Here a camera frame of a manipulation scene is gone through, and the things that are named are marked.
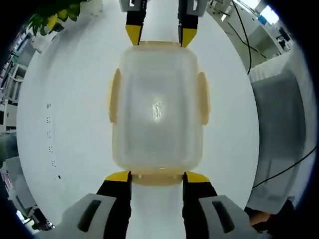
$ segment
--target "translucent plastic container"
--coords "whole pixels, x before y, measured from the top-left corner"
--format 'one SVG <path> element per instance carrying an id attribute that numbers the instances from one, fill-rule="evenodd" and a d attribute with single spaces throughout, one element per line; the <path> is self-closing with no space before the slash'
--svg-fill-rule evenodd
<path id="1" fill-rule="evenodd" d="M 174 44 L 128 49 L 119 70 L 113 157 L 131 171 L 187 171 L 203 150 L 197 58 Z"/>

